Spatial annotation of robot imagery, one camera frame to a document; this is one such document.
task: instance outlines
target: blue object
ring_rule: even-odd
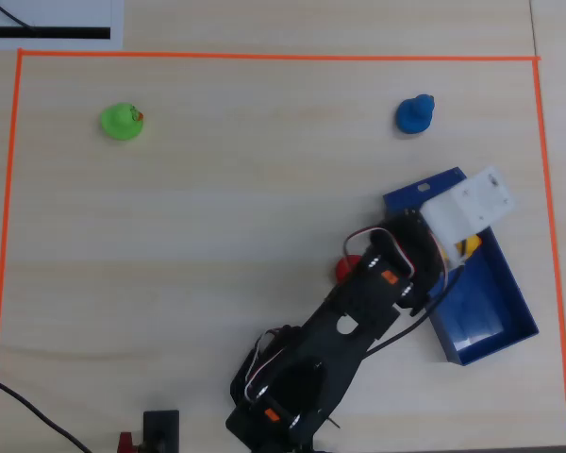
[[[406,134],[418,134],[430,127],[434,112],[434,97],[420,94],[405,99],[396,110],[396,126]]]
[[[461,170],[454,168],[388,193],[384,195],[387,214],[419,208],[463,179]],[[487,228],[478,236],[482,244],[467,260],[453,290],[430,316],[446,358],[459,365],[539,333],[492,230]],[[431,294],[438,294],[441,287],[440,281]]]

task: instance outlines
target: yellow object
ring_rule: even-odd
[[[465,255],[463,258],[467,259],[472,256],[475,250],[482,244],[482,240],[478,237],[477,234],[474,236],[470,236],[468,239],[465,240]],[[461,243],[455,245],[459,254],[461,254]]]

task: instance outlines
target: black cable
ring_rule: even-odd
[[[10,20],[16,22],[17,24],[19,24],[20,26],[27,28],[29,31],[36,31],[36,29],[31,26],[30,24],[26,24],[25,22],[23,22],[21,19],[17,19],[15,16],[13,16],[12,14],[10,14],[8,11],[6,11],[4,8],[2,8],[0,6],[0,12],[2,12],[5,16],[7,16],[8,18],[10,18]]]
[[[6,392],[7,394],[9,394],[13,398],[15,398],[17,401],[19,401],[21,404],[23,404],[30,411],[34,412],[34,415],[36,415],[38,418],[40,418],[46,425],[48,425],[50,428],[55,430],[57,433],[59,433],[61,436],[63,436],[69,442],[74,444],[76,447],[78,447],[84,453],[92,453],[89,448],[87,448],[84,444],[79,442],[73,435],[71,435],[65,429],[61,428],[56,423],[52,422],[46,415],[41,413],[33,404],[31,404],[29,401],[27,401],[21,395],[16,393],[14,390],[11,390],[9,387],[7,387],[6,385],[4,385],[1,382],[0,382],[0,390],[2,390],[3,392]]]
[[[465,268],[465,265],[461,265],[457,271],[455,272],[455,276],[453,277],[453,279],[449,282],[449,284],[446,286],[446,288],[444,288],[444,291],[442,291],[442,293],[440,293],[438,295],[438,297],[436,299],[434,299],[433,302],[430,303],[429,307],[427,307],[427,309],[425,309],[425,313],[424,315],[419,318],[417,321],[415,321],[412,325],[410,325],[409,327],[407,327],[405,330],[403,330],[400,333],[397,333],[396,335],[394,335],[393,337],[389,338],[388,340],[386,340],[385,342],[378,344],[375,347],[372,347],[371,349],[369,349],[366,353],[365,353],[365,357],[363,357],[363,360],[367,359],[369,356],[372,356],[374,353],[376,353],[377,351],[381,351],[384,347],[391,345],[392,343],[400,340],[401,338],[403,338],[405,335],[409,334],[410,332],[412,332],[413,330],[415,330],[417,327],[419,327],[421,324],[424,323],[424,321],[430,317],[430,314],[432,314],[432,312],[441,304],[442,300],[444,300],[444,298],[451,292],[451,290],[453,289],[453,287],[457,284],[459,277],[461,277],[461,274],[463,273],[463,269]]]

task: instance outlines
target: black stripe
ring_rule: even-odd
[[[66,40],[108,40],[108,26],[34,26],[28,30],[22,26],[0,26],[0,38],[46,38]]]

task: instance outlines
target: red ball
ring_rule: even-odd
[[[344,257],[340,258],[338,264],[336,264],[336,280],[338,280],[338,283],[346,278],[346,276],[352,269],[354,269],[360,259],[360,255],[349,255],[348,260]]]

